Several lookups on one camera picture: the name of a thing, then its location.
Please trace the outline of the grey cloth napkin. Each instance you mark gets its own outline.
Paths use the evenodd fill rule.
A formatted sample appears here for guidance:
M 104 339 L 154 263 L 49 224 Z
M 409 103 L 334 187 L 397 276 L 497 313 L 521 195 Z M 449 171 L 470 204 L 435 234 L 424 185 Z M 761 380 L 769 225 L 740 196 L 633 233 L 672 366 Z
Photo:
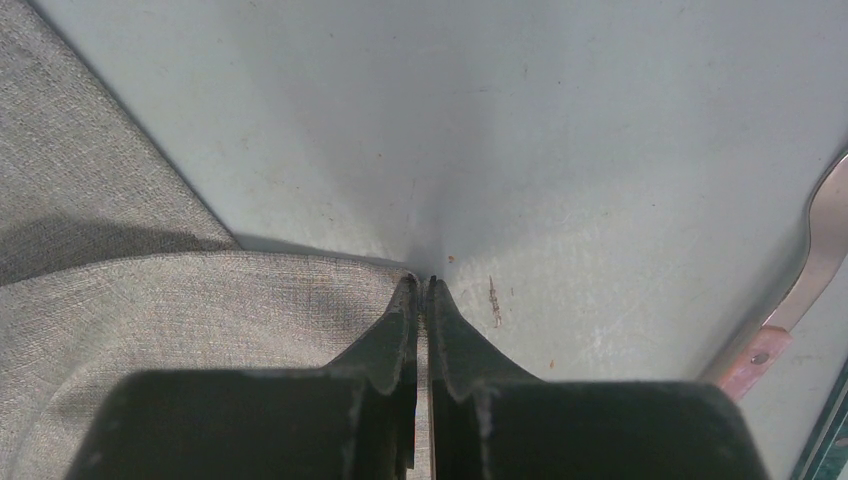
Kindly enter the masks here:
M 240 250 L 35 10 L 2 3 L 3 478 L 62 478 L 133 372 L 327 363 L 404 276 Z

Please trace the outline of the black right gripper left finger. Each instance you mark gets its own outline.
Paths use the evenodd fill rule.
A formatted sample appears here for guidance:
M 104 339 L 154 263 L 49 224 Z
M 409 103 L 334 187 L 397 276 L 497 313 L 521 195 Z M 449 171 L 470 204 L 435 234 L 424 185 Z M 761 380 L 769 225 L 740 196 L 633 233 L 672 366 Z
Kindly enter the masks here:
M 99 408 L 71 479 L 402 479 L 414 464 L 417 283 L 320 368 L 148 370 Z

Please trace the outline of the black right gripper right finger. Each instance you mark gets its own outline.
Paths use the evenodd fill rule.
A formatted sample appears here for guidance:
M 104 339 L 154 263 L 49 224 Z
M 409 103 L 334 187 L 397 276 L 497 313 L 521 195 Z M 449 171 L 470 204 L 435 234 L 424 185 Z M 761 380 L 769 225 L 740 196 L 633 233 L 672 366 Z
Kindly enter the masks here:
M 737 406 L 680 381 L 548 382 L 498 350 L 447 284 L 426 293 L 437 479 L 764 479 Z

